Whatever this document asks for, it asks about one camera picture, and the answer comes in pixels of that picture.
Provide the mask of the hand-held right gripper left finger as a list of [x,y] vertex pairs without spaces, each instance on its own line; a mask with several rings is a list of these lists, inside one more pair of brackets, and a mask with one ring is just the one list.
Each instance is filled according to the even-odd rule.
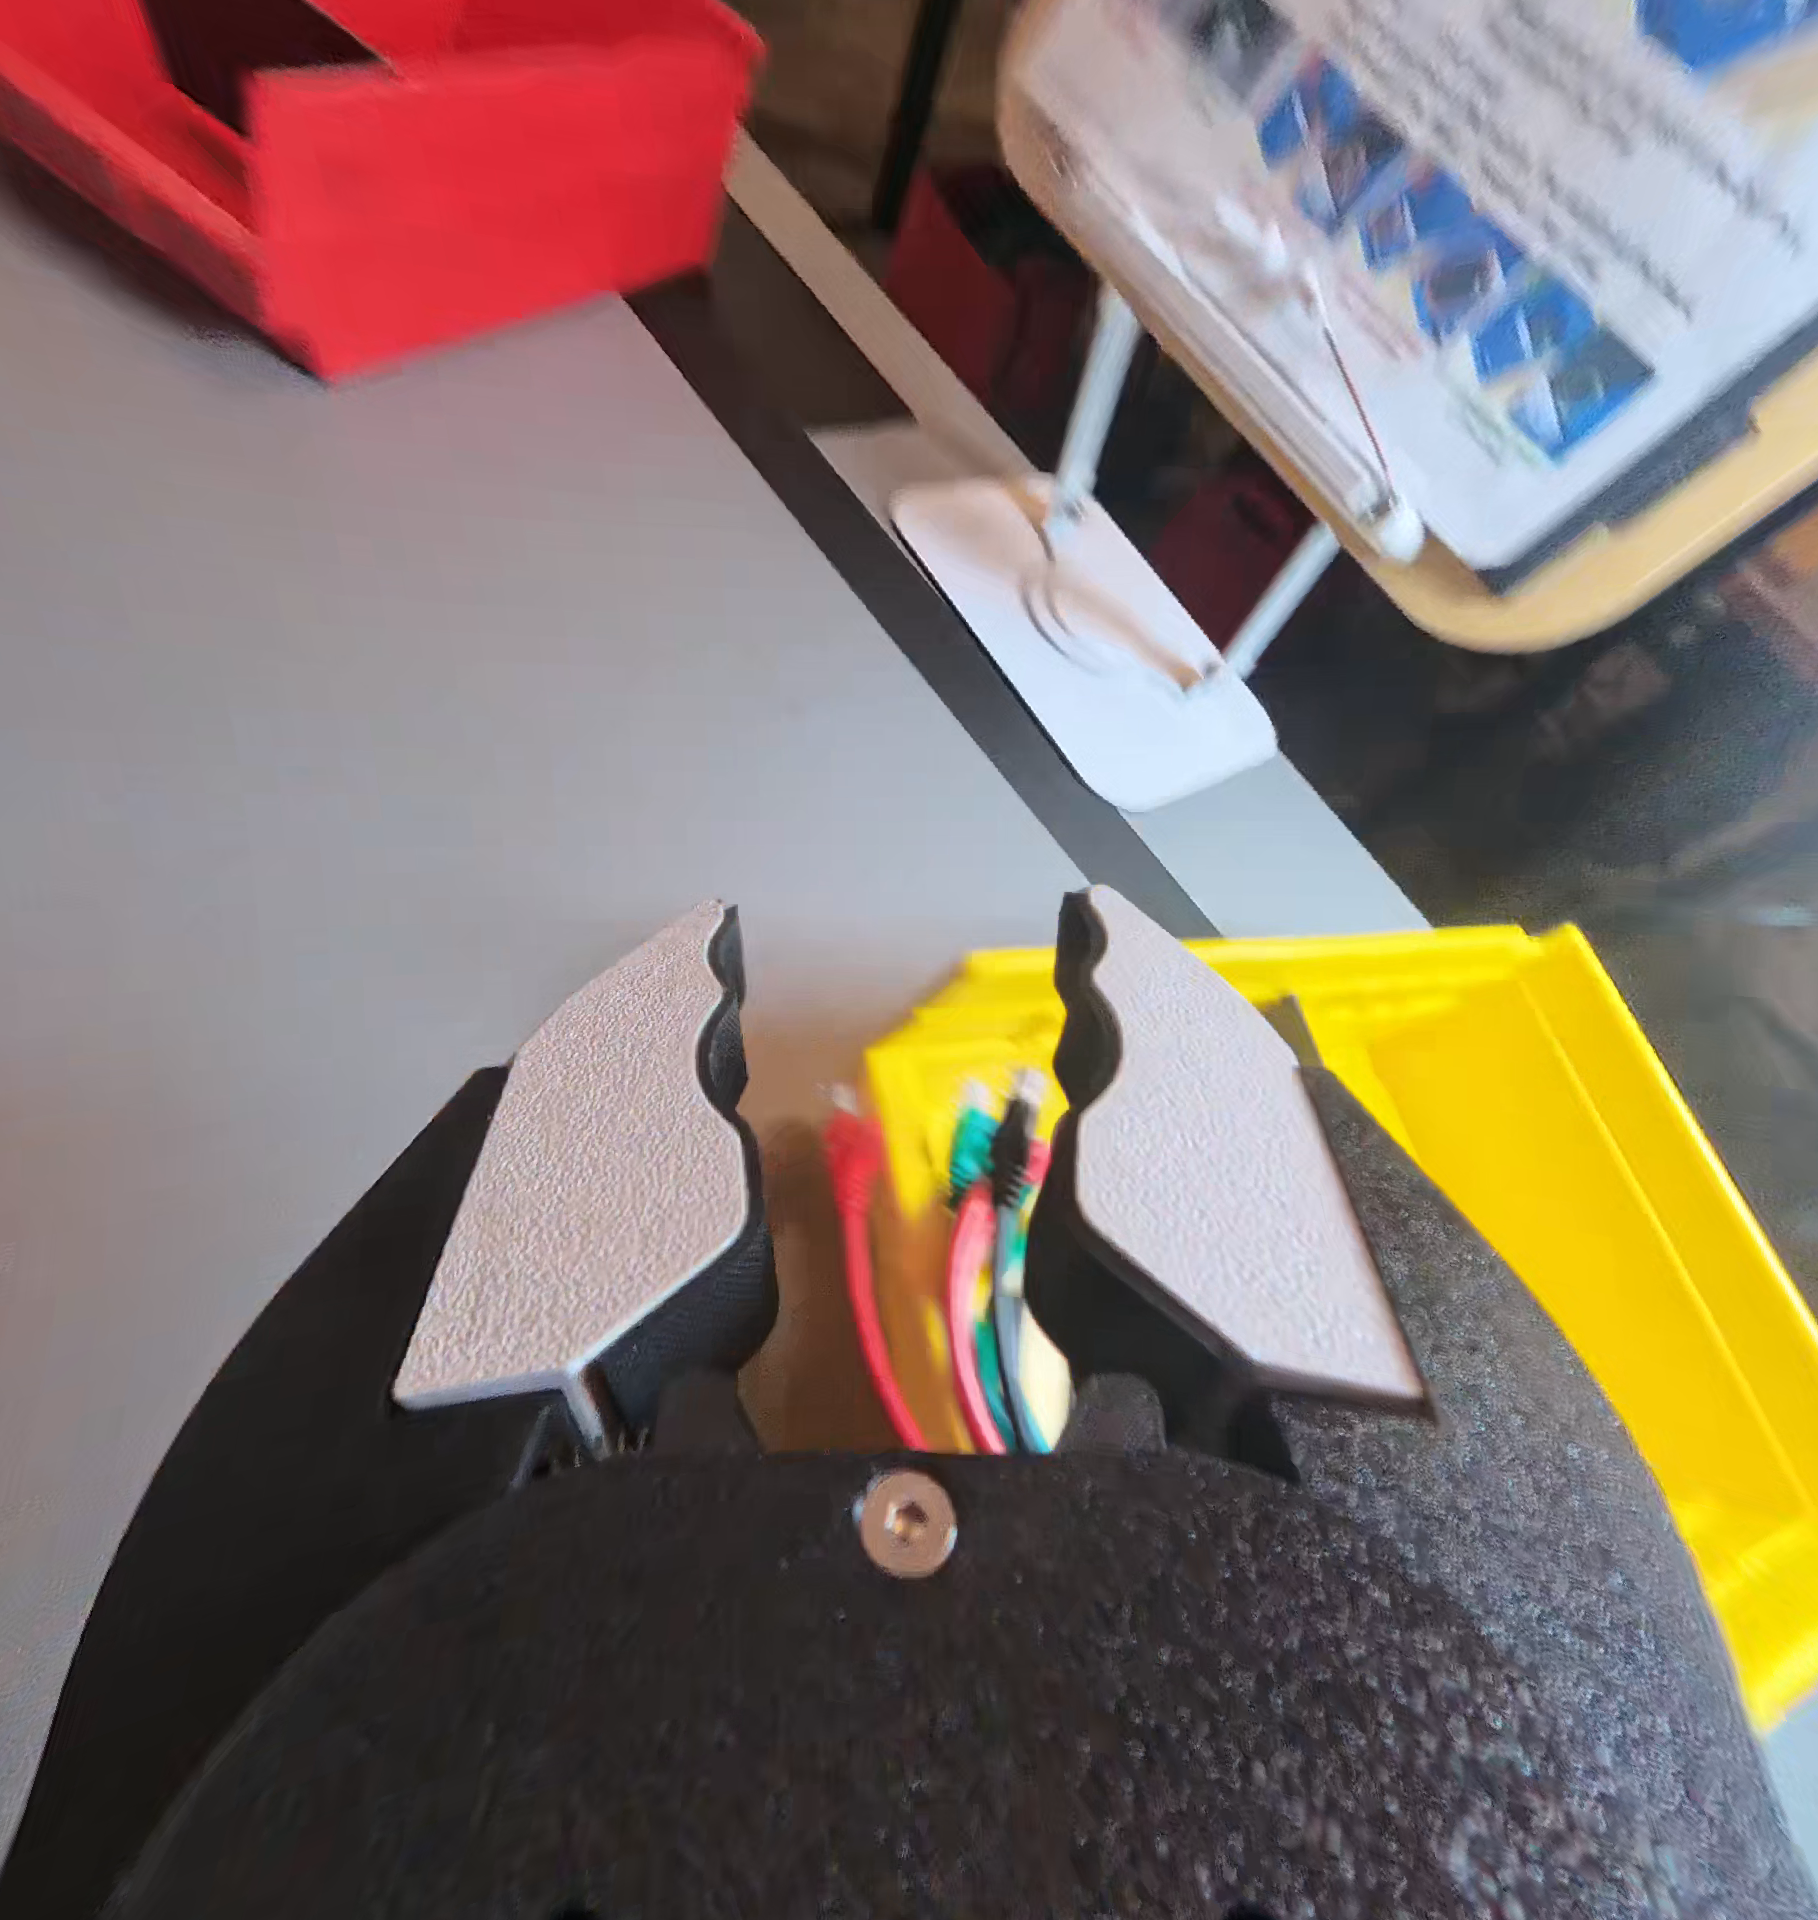
[[738,909],[704,900],[518,1047],[394,1375],[411,1414],[557,1397],[590,1454],[778,1321]]

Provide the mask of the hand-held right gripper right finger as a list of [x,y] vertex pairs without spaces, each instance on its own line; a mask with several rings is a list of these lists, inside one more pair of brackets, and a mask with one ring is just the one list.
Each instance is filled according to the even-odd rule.
[[1114,888],[1066,894],[1065,1116],[1029,1308],[1077,1386],[1169,1412],[1251,1391],[1424,1407],[1309,1071],[1275,1025]]

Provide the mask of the yellow plastic bin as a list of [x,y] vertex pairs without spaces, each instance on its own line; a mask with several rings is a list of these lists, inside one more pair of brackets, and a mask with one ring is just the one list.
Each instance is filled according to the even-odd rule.
[[1215,938],[1568,1339],[1695,1558],[1742,1700],[1818,1692],[1818,1321],[1574,928]]

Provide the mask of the red plastic bin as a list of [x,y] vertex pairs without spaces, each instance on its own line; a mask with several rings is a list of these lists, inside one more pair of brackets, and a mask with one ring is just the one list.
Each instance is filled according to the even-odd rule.
[[0,141],[323,380],[704,269],[714,3],[0,3]]

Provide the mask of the document stand with white base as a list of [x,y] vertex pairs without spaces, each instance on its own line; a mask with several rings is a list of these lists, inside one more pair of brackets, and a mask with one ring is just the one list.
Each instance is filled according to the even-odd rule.
[[[1757,397],[1713,459],[1640,513],[1590,528],[1509,588],[1492,588],[1437,547],[1388,562],[1330,516],[1256,425],[1220,404],[1184,354],[1151,334],[1129,289],[1077,250],[1019,164],[1003,158],[1100,280],[1065,448],[1047,473],[904,489],[893,521],[1071,771],[1125,813],[1179,802],[1275,754],[1274,727],[1246,679],[1340,552],[1431,637],[1483,653],[1535,653],[1638,612],[1818,486],[1813,347]],[[1100,457],[1144,337],[1182,367],[1309,516],[1221,645],[1096,499]]]

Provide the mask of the printed instruction sheet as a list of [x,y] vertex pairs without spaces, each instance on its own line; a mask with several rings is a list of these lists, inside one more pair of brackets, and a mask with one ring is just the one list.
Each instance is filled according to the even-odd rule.
[[997,118],[1396,564],[1509,588],[1818,347],[1818,5],[1026,5]]

